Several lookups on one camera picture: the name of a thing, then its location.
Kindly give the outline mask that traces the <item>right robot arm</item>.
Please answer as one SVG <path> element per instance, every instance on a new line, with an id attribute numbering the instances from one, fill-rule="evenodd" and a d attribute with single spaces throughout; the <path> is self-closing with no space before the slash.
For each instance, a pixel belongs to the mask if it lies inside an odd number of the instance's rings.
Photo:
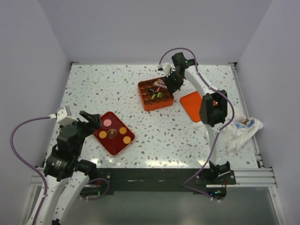
<path id="1" fill-rule="evenodd" d="M 171 94 L 182 87 L 184 80 L 188 80 L 202 98 L 199 116 L 208 131 L 211 150 L 204 165 L 192 178 L 202 176 L 214 184 L 220 184 L 231 171 L 224 129 L 233 121 L 234 107 L 225 90 L 217 89 L 201 75 L 195 54 L 192 56 L 192 59 L 186 59 L 182 52 L 174 54 L 174 70 L 162 66 L 165 74 L 163 80 Z"/>

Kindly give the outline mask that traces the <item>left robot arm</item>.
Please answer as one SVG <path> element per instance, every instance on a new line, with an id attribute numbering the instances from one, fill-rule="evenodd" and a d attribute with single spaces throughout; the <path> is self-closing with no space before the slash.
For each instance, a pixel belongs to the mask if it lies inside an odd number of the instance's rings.
<path id="1" fill-rule="evenodd" d="M 101 128 L 99 114 L 80 111 L 85 119 L 80 121 L 72 116 L 69 107 L 61 107 L 50 119 L 60 126 L 56 144 L 41 172 L 43 185 L 29 225 L 61 225 L 66 213 L 86 184 L 97 179 L 96 164 L 80 160 L 85 138 Z"/>

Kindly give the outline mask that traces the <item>orange cookie left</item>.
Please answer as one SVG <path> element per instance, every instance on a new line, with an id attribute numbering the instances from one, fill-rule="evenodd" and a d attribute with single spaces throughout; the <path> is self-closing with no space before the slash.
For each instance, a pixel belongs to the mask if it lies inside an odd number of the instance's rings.
<path id="1" fill-rule="evenodd" d="M 107 133 L 105 131 L 100 131 L 98 136 L 99 136 L 99 138 L 104 139 L 107 137 Z"/>

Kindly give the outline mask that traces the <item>orange compartment cookie box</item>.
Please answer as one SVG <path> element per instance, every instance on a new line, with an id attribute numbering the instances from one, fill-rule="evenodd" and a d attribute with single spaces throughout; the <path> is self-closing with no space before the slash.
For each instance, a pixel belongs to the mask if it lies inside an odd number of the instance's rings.
<path id="1" fill-rule="evenodd" d="M 137 85 L 143 109 L 147 112 L 169 107 L 174 103 L 173 94 L 170 94 L 168 89 L 160 88 L 159 92 L 162 93 L 162 97 L 157 96 L 159 93 L 157 92 L 158 87 L 153 85 L 156 80 L 163 81 L 163 78 L 160 77 L 146 81 L 140 81 Z M 149 93 L 148 89 L 153 89 L 154 93 Z"/>

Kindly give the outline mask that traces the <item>red cookie tray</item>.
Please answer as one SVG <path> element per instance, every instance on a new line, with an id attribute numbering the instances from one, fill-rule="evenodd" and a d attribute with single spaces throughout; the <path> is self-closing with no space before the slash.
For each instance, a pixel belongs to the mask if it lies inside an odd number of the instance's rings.
<path id="1" fill-rule="evenodd" d="M 109 155 L 116 156 L 132 143 L 135 139 L 135 134 L 113 112 L 106 112 L 104 115 L 100 116 L 100 119 L 102 126 L 93 133 L 93 136 L 104 147 Z M 112 121 L 111 126 L 106 127 L 103 125 L 103 122 L 106 119 L 110 119 Z M 121 127 L 127 128 L 127 132 L 124 135 L 119 132 Z M 99 138 L 98 134 L 100 131 L 105 131 L 107 133 L 107 137 L 104 139 Z M 125 136 L 131 137 L 130 144 L 125 144 L 123 142 L 123 138 Z"/>

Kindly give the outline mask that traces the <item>orange box lid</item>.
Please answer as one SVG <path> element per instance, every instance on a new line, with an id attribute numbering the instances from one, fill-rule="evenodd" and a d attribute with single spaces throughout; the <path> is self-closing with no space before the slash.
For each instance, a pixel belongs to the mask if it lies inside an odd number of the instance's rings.
<path id="1" fill-rule="evenodd" d="M 180 103 L 190 116 L 193 122 L 200 122 L 200 107 L 201 107 L 202 98 L 200 94 L 195 91 L 188 95 L 185 95 L 180 98 Z"/>

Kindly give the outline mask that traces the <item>orange cookie upper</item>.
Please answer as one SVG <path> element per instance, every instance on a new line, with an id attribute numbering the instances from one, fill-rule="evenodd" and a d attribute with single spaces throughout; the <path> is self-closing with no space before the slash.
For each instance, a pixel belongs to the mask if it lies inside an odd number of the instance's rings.
<path id="1" fill-rule="evenodd" d="M 119 129 L 120 134 L 124 135 L 127 132 L 127 128 L 126 127 L 121 127 Z"/>

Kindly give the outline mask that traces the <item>orange cookie lower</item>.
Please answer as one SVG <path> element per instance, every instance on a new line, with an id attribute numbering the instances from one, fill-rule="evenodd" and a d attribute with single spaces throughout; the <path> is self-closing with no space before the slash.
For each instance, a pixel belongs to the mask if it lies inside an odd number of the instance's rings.
<path id="1" fill-rule="evenodd" d="M 130 136 L 125 136 L 125 137 L 123 138 L 123 142 L 124 142 L 125 144 L 130 144 L 130 143 L 131 143 L 131 137 L 130 137 Z"/>

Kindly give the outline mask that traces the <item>white crumpled plastic bag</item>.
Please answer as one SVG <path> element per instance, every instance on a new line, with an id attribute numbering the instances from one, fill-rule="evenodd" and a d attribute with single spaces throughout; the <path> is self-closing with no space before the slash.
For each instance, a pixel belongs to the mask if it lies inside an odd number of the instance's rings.
<path id="1" fill-rule="evenodd" d="M 263 123 L 255 117 L 235 116 L 224 129 L 227 155 L 233 157 L 262 128 Z"/>

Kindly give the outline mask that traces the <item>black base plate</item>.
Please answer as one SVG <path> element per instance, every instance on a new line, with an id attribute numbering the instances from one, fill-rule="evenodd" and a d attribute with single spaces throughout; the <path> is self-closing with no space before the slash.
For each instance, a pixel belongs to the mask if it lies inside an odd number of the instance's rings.
<path id="1" fill-rule="evenodd" d="M 227 194 L 227 187 L 236 184 L 234 171 L 223 176 L 214 176 L 210 169 L 204 169 L 186 185 L 197 169 L 141 169 L 103 168 L 97 169 L 97 177 L 110 183 L 108 195 L 114 192 L 188 192 L 185 186 L 207 193 L 219 200 Z"/>

